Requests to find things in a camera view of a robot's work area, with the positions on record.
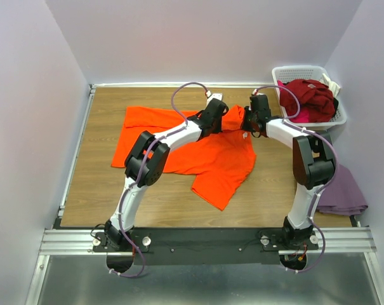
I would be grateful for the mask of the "orange t shirt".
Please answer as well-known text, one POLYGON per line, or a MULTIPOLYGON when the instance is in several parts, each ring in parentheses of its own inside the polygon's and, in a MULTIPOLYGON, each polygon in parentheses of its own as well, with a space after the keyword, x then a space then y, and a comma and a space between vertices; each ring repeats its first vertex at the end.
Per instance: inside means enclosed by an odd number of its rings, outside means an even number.
MULTIPOLYGON (((217 209, 224 210, 256 162, 251 137, 241 129, 243 118, 244 108, 233 106, 222 118, 220 133, 170 153, 164 172, 195 175, 191 190, 217 209)), ((112 167, 124 167, 127 155, 142 132, 163 132, 182 121, 174 110, 127 107, 112 167)))

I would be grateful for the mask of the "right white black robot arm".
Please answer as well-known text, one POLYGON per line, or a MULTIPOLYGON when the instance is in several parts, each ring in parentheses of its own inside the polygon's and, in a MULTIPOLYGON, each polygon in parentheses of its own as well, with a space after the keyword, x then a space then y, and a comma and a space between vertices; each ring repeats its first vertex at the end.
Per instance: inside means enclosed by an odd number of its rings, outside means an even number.
POLYGON ((314 214, 325 186, 334 177, 336 158, 327 132, 316 133, 290 124, 273 116, 264 94, 250 96, 250 105, 244 108, 242 129, 277 140, 292 149, 293 176, 297 183, 290 212, 281 228, 263 230, 261 242, 268 251, 316 249, 314 214))

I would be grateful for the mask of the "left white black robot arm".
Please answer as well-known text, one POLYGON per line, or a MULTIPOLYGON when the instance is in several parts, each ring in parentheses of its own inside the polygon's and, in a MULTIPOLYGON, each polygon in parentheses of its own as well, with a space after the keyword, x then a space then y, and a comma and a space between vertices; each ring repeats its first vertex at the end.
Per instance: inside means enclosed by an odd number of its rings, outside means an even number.
POLYGON ((135 224, 140 202, 152 184, 161 177, 170 153, 222 130, 222 117, 228 112, 221 93, 208 97, 206 108, 182 118, 182 124, 160 133, 142 132, 125 159, 125 182, 117 208, 105 223, 107 243, 116 251, 135 247, 129 231, 135 224))

